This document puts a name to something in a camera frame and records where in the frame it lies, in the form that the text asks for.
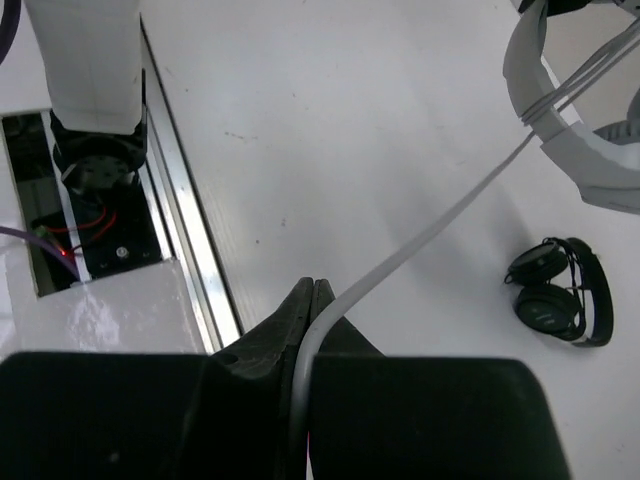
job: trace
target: rectangular slot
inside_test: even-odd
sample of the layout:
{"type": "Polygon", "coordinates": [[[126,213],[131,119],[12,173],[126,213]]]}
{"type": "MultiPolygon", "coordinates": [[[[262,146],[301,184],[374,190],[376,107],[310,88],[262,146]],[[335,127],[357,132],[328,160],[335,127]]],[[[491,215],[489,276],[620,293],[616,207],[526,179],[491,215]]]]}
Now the rectangular slot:
{"type": "MultiPolygon", "coordinates": [[[[104,204],[88,203],[62,186],[50,153],[53,136],[41,114],[5,117],[2,128],[25,229],[72,259],[83,281],[167,258],[166,238],[158,240],[158,230],[166,235],[164,224],[150,211],[157,212],[157,206],[150,209],[147,204],[156,201],[148,175],[142,181],[132,173],[125,189],[105,192],[109,199],[104,204]]],[[[34,245],[29,245],[29,253],[39,296],[77,284],[55,256],[34,245]]]]}

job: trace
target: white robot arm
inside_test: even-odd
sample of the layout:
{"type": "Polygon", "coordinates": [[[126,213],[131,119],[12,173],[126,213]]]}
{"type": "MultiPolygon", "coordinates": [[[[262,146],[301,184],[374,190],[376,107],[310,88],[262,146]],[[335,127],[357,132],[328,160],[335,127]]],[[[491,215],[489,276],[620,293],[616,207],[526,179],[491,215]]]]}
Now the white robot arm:
{"type": "MultiPolygon", "coordinates": [[[[503,71],[519,117],[526,116],[534,103],[555,90],[541,62],[550,2],[525,3],[526,11],[509,42],[503,71]]],[[[615,3],[635,16],[640,14],[640,0],[615,3]]],[[[585,202],[640,214],[639,104],[640,95],[636,95],[626,120],[595,132],[582,122],[567,125],[553,105],[531,122],[543,142],[542,150],[576,183],[585,202]]]]}
{"type": "Polygon", "coordinates": [[[140,0],[25,0],[64,128],[130,135],[142,118],[140,0]]]}

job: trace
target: gray cable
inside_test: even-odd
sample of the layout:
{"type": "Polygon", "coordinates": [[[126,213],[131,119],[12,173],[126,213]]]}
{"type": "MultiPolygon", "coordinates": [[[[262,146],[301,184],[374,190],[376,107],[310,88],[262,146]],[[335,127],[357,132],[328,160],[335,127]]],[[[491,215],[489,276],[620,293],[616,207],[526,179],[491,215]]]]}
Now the gray cable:
{"type": "Polygon", "coordinates": [[[524,141],[511,152],[511,154],[496,168],[494,168],[480,183],[469,193],[460,199],[453,207],[447,210],[435,223],[429,225],[413,240],[404,245],[400,250],[384,260],[381,264],[367,273],[364,277],[351,285],[342,295],[336,298],[325,308],[318,318],[311,324],[305,334],[293,373],[291,387],[291,411],[289,418],[289,445],[293,453],[306,442],[307,434],[307,410],[309,406],[309,389],[311,384],[311,370],[313,359],[320,350],[324,337],[329,330],[347,311],[358,303],[367,293],[378,286],[385,278],[391,275],[398,267],[411,258],[418,250],[430,240],[442,232],[458,215],[460,215],[473,202],[480,193],[509,166],[509,164],[522,152],[527,144],[535,137],[529,133],[524,141]]]}
{"type": "Polygon", "coordinates": [[[525,125],[531,125],[535,119],[539,119],[549,108],[559,102],[562,98],[570,95],[576,89],[588,83],[593,76],[599,75],[604,69],[608,71],[608,63],[615,58],[631,41],[640,34],[640,19],[636,20],[624,32],[618,34],[600,47],[589,59],[576,70],[571,77],[563,82],[553,92],[538,99],[522,115],[525,125]]]}
{"type": "Polygon", "coordinates": [[[558,108],[558,111],[562,111],[565,108],[567,108],[569,105],[571,105],[573,102],[576,101],[576,99],[582,95],[584,92],[586,92],[589,87],[591,87],[594,83],[596,83],[598,80],[600,80],[600,78],[606,74],[609,70],[611,70],[613,67],[615,67],[618,63],[620,63],[620,61],[622,61],[622,59],[624,57],[626,57],[627,55],[629,55],[633,50],[635,50],[638,45],[640,45],[640,40],[636,40],[633,44],[631,44],[631,46],[629,48],[627,48],[624,52],[622,52],[620,55],[618,55],[616,58],[613,59],[613,61],[607,65],[603,70],[601,70],[600,72],[598,72],[593,78],[591,78],[580,90],[578,90],[576,93],[574,93],[573,95],[571,95],[566,102],[564,102],[562,105],[560,105],[560,107],[558,108]]]}

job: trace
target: headphone ear cup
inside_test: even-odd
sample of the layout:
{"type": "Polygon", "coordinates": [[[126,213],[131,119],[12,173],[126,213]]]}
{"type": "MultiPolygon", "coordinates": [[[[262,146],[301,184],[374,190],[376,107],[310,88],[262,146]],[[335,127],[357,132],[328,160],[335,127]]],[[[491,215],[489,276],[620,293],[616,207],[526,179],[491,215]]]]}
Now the headphone ear cup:
{"type": "Polygon", "coordinates": [[[629,145],[640,142],[640,118],[622,120],[605,125],[593,133],[616,145],[629,145]]]}
{"type": "Polygon", "coordinates": [[[525,287],[514,310],[522,323],[538,332],[552,335],[567,332],[582,309],[580,301],[557,285],[525,287]]]}
{"type": "Polygon", "coordinates": [[[509,266],[509,277],[514,283],[524,287],[542,285],[553,277],[560,275],[569,266],[567,256],[555,243],[543,243],[527,250],[516,258],[509,266]],[[536,256],[535,252],[544,247],[552,250],[536,256]]]}

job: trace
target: scuff mark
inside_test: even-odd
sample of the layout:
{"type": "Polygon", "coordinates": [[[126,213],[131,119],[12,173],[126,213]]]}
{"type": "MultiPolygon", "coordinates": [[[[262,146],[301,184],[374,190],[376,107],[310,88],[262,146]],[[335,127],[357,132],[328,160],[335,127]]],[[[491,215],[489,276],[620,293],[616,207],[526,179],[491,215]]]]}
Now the scuff mark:
{"type": "Polygon", "coordinates": [[[238,140],[242,140],[244,143],[249,143],[251,140],[258,140],[258,137],[245,137],[243,135],[238,135],[233,132],[224,132],[227,137],[237,138],[238,140]]]}

